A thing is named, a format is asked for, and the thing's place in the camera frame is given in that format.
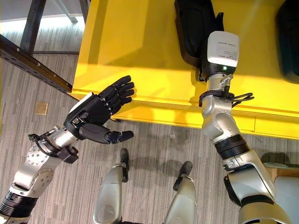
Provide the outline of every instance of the black case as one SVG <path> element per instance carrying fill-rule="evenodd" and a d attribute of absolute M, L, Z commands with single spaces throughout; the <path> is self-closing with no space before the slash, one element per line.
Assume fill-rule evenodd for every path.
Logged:
<path fill-rule="evenodd" d="M 299 84 L 299 1 L 286 0 L 277 14 L 280 67 L 285 79 Z"/>

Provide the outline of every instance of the metal frame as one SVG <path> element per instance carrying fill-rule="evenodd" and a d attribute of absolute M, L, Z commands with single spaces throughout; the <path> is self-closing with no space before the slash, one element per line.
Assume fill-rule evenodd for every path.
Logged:
<path fill-rule="evenodd" d="M 82 15 L 84 18 L 84 23 L 86 24 L 87 14 L 88 14 L 88 0 L 79 0 L 79 1 L 82 10 Z"/>
<path fill-rule="evenodd" d="M 61 0 L 55 1 L 72 22 L 78 22 L 75 17 L 70 16 Z M 88 0 L 80 0 L 84 21 L 86 21 L 88 13 L 87 1 Z M 32 56 L 33 54 L 79 54 L 77 51 L 34 51 L 45 3 L 46 0 L 32 0 L 19 47 L 0 35 L 0 56 L 7 62 L 17 66 L 26 73 L 33 75 L 44 83 L 63 93 L 68 93 L 72 91 L 72 85 Z"/>
<path fill-rule="evenodd" d="M 70 83 L 62 79 L 59 75 L 44 66 L 26 51 L 20 49 L 20 47 L 4 36 L 0 35 L 0 37 L 0 54 L 4 60 L 63 93 L 71 92 L 72 85 Z"/>
<path fill-rule="evenodd" d="M 20 48 L 32 55 L 46 0 L 32 0 Z"/>

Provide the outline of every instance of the yellow tabletop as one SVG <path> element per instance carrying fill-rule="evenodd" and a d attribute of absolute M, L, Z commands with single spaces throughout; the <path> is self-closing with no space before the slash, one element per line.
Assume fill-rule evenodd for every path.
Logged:
<path fill-rule="evenodd" d="M 225 31 L 239 35 L 230 91 L 255 99 L 233 109 L 243 133 L 299 139 L 299 85 L 278 64 L 275 15 L 284 0 L 213 0 Z M 174 0 L 94 0 L 88 13 L 71 95 L 99 93 L 120 77 L 135 83 L 133 102 L 115 118 L 201 127 L 206 83 L 179 51 Z"/>

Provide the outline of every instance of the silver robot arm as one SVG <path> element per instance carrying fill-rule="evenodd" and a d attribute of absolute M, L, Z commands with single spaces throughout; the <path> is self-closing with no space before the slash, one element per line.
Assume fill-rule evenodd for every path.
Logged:
<path fill-rule="evenodd" d="M 202 77 L 207 91 L 200 96 L 204 118 L 202 130 L 215 145 L 229 172 L 224 178 L 230 199 L 241 207 L 239 223 L 290 224 L 276 203 L 274 183 L 254 150 L 249 149 L 232 116 L 232 107 L 252 94 L 235 97 L 230 82 L 239 57 L 237 35 L 214 31 L 202 57 Z"/>
<path fill-rule="evenodd" d="M 0 224 L 26 224 L 37 199 L 53 179 L 61 161 L 73 163 L 78 151 L 71 147 L 78 139 L 66 128 L 55 127 L 28 151 L 25 163 L 14 176 L 0 206 Z"/>
<path fill-rule="evenodd" d="M 92 92 L 80 100 L 69 112 L 64 127 L 54 127 L 41 136 L 30 134 L 35 144 L 25 163 L 17 171 L 8 194 L 0 205 L 0 224 L 26 224 L 37 199 L 50 184 L 61 161 L 73 163 L 78 150 L 72 145 L 90 139 L 102 144 L 115 144 L 132 138 L 133 132 L 110 131 L 104 127 L 120 108 L 131 102 L 134 83 L 126 76 L 101 93 Z"/>

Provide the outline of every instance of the brass floor plate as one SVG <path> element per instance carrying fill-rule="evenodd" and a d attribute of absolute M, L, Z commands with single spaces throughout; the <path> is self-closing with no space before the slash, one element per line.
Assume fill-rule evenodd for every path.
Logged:
<path fill-rule="evenodd" d="M 37 102 L 36 108 L 34 110 L 35 114 L 47 115 L 48 103 L 47 102 Z"/>

